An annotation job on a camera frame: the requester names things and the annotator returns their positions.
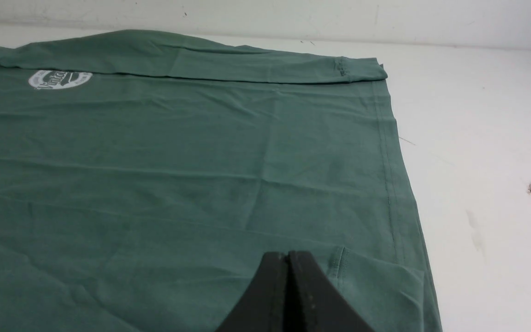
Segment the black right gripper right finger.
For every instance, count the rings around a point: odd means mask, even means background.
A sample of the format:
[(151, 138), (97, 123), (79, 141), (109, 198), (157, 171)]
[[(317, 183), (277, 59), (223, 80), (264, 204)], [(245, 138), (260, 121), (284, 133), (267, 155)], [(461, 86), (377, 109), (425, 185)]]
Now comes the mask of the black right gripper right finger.
[(308, 251), (287, 256), (287, 330), (289, 332), (372, 332), (341, 296)]

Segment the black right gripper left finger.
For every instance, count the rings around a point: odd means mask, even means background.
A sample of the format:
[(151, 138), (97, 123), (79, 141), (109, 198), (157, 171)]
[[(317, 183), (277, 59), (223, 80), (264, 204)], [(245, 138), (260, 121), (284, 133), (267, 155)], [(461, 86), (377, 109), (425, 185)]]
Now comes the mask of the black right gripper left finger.
[(218, 332), (282, 332), (289, 267), (286, 255), (267, 252)]

